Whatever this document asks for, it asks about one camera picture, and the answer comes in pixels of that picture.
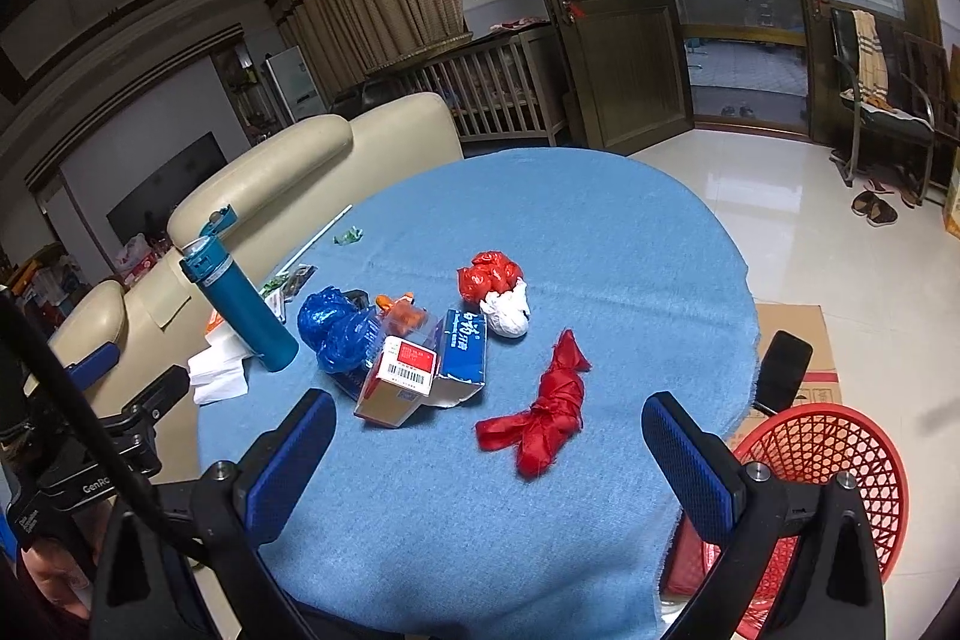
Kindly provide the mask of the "person's left hand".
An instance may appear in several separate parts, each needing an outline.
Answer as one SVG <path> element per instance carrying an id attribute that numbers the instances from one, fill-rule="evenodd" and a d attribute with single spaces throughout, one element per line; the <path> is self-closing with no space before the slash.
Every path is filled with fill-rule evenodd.
<path id="1" fill-rule="evenodd" d="M 93 585 L 59 542 L 39 539 L 23 552 L 23 564 L 50 604 L 78 619 L 89 619 Z"/>

